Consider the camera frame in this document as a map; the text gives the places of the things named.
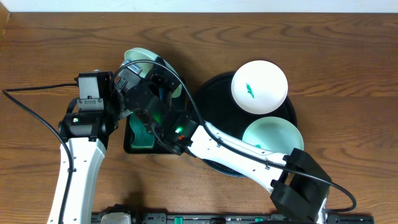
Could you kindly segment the green scrubbing sponge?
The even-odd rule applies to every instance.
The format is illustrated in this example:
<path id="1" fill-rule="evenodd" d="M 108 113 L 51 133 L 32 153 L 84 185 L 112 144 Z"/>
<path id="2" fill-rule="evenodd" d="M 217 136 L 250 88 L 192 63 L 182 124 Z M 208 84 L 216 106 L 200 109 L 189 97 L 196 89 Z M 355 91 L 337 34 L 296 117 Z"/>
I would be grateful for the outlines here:
<path id="1" fill-rule="evenodd" d="M 134 134 L 131 147 L 134 150 L 152 149 L 155 143 L 155 138 L 152 134 L 147 132 L 146 127 L 143 125 L 141 120 L 135 115 L 131 115 L 129 125 Z"/>

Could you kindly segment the white plate top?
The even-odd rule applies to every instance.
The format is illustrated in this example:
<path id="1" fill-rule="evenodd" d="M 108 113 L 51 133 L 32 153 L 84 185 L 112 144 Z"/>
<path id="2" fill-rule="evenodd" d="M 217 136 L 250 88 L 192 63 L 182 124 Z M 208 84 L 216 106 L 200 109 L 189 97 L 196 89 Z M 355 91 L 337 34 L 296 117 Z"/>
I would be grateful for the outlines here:
<path id="1" fill-rule="evenodd" d="M 285 101 L 289 84 L 276 64 L 255 60 L 240 67 L 231 81 L 231 93 L 236 104 L 251 114 L 275 111 Z"/>

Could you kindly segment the mint plate bottom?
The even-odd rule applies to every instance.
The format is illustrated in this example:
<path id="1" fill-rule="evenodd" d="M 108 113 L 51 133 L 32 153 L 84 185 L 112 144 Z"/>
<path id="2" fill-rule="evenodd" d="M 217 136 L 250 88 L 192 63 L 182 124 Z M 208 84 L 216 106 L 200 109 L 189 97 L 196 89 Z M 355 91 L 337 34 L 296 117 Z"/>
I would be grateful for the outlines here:
<path id="1" fill-rule="evenodd" d="M 252 122 L 245 130 L 242 141 L 262 149 L 290 155 L 293 149 L 304 150 L 300 131 L 291 122 L 264 117 Z"/>

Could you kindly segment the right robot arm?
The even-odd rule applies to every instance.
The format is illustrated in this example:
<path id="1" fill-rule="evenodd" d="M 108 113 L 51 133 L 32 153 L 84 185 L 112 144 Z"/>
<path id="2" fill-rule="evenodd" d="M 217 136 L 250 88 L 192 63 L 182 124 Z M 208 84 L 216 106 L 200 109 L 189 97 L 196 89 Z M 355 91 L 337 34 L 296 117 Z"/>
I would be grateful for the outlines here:
<path id="1" fill-rule="evenodd" d="M 231 92 L 234 101 L 244 111 L 266 114 L 284 102 L 288 83 L 277 65 L 255 60 L 244 64 L 234 74 Z M 304 151 L 294 149 L 287 155 L 258 148 L 220 131 L 204 121 L 200 113 L 197 114 L 198 123 L 189 130 L 186 119 L 171 118 L 171 106 L 157 95 L 146 94 L 141 83 L 129 89 L 124 97 L 124 105 L 168 150 L 185 148 L 196 157 L 215 161 L 249 177 L 271 194 L 278 211 L 291 220 L 325 221 L 329 180 L 299 171 L 295 172 L 297 188 L 286 185 L 283 180 L 284 174 L 289 171 L 289 159 L 304 156 Z"/>

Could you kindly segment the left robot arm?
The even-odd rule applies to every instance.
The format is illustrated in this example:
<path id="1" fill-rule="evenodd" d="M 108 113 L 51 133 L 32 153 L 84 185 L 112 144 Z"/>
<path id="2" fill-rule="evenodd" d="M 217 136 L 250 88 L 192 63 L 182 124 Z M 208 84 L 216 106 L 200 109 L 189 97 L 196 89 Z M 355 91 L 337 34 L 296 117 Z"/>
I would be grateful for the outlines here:
<path id="1" fill-rule="evenodd" d="M 60 171 L 48 223 L 91 222 L 98 172 L 116 124 L 105 103 L 98 89 L 82 90 L 58 125 Z"/>

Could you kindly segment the black round tray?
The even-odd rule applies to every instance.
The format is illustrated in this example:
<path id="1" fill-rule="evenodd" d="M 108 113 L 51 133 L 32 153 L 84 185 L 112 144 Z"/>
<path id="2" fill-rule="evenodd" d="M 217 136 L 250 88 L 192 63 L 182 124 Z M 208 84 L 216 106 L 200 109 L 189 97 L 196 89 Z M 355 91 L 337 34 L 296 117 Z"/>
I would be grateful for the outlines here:
<path id="1" fill-rule="evenodd" d="M 194 94 L 193 98 L 202 118 L 222 132 L 241 139 L 246 128 L 255 120 L 275 116 L 297 125 L 294 106 L 287 98 L 281 106 L 268 114 L 252 114 L 241 109 L 233 99 L 231 82 L 234 72 L 211 78 Z"/>

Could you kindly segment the black rectangular water tray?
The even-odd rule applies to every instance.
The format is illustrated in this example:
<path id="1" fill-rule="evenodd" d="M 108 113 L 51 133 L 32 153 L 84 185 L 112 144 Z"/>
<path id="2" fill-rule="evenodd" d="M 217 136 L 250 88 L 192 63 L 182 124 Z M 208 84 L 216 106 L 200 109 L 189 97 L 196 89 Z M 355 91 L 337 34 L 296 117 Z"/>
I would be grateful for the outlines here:
<path id="1" fill-rule="evenodd" d="M 177 98 L 177 105 L 169 107 L 156 94 L 156 86 L 147 78 L 143 78 L 136 86 L 123 95 L 124 105 L 141 120 L 148 133 L 155 138 L 152 149 L 134 150 L 131 147 L 134 134 L 127 117 L 124 134 L 124 150 L 129 154 L 177 154 L 181 155 L 183 146 L 176 129 L 184 126 L 189 114 L 184 111 L 183 100 Z"/>

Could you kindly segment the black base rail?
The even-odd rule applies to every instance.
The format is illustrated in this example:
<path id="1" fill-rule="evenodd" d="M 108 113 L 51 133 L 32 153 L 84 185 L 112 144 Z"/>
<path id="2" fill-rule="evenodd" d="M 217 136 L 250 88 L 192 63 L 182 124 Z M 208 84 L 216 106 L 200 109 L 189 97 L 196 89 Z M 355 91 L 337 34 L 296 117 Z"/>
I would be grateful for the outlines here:
<path id="1" fill-rule="evenodd" d="M 91 222 L 128 224 L 257 224 L 293 223 L 281 214 L 204 214 L 168 213 L 165 210 L 147 210 L 139 213 L 129 205 L 116 204 L 91 215 Z"/>

